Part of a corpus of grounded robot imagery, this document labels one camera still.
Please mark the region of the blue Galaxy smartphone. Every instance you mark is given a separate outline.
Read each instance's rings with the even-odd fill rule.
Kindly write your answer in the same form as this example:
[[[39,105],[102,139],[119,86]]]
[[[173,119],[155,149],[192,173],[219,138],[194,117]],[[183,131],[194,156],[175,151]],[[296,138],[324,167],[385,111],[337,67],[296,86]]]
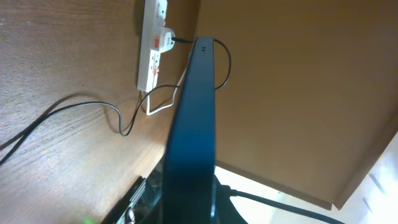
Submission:
[[[215,75],[211,37],[195,40],[170,129],[162,183],[162,223],[213,223]]]

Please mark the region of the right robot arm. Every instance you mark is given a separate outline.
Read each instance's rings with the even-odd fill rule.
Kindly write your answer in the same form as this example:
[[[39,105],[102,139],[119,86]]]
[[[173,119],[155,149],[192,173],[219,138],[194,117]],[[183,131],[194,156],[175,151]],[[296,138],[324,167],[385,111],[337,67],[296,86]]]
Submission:
[[[162,157],[147,177],[139,176],[102,223],[123,224],[143,221],[161,197],[163,163]]]

